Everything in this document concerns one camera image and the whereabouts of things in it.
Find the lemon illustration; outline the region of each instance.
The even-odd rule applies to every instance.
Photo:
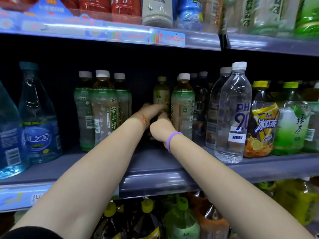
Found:
[[[263,148],[263,144],[261,143],[261,141],[258,141],[258,140],[253,140],[251,142],[251,146],[252,146],[254,151],[260,150]]]

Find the forearm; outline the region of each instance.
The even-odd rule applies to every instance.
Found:
[[[175,135],[170,149],[242,238],[313,238],[273,199],[185,136]]]
[[[64,239],[90,238],[143,135],[141,120],[128,119],[75,163],[15,228],[41,226]]]

